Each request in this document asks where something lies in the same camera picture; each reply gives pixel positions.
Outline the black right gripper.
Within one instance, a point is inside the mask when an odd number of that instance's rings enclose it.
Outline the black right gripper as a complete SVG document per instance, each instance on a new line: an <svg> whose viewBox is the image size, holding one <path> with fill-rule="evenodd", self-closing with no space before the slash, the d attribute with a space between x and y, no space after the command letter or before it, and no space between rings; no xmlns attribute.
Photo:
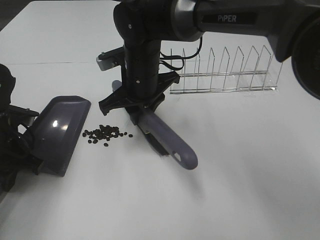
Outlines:
<svg viewBox="0 0 320 240"><path fill-rule="evenodd" d="M160 41L146 41L141 45L123 44L124 63L121 67L121 86L101 100L99 108L103 115L113 109L124 108L134 125L138 125L143 108L153 112L165 100L164 91L180 76L175 72L159 73Z"/></svg>

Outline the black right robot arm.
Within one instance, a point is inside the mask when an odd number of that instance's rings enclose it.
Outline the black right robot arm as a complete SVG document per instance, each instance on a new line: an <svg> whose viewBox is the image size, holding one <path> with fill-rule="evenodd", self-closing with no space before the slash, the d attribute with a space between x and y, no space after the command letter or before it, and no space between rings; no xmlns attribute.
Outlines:
<svg viewBox="0 0 320 240"><path fill-rule="evenodd" d="M106 115L118 108L155 109L179 81L177 69L159 73L171 56L162 41L201 41L206 32L266 37L278 62L291 59L294 75L320 96L320 3L317 0L119 0L113 10L123 46L97 57L102 71L120 66L122 85L99 102Z"/></svg>

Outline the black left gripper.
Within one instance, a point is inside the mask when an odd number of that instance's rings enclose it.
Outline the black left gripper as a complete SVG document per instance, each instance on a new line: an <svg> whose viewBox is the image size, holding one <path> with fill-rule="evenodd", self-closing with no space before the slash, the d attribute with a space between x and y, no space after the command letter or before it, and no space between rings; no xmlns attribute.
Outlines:
<svg viewBox="0 0 320 240"><path fill-rule="evenodd" d="M0 65L0 190L8 192L16 183L21 170L40 173L43 161L32 154L36 137L31 126L17 123L16 107L11 94L16 78L9 68Z"/></svg>

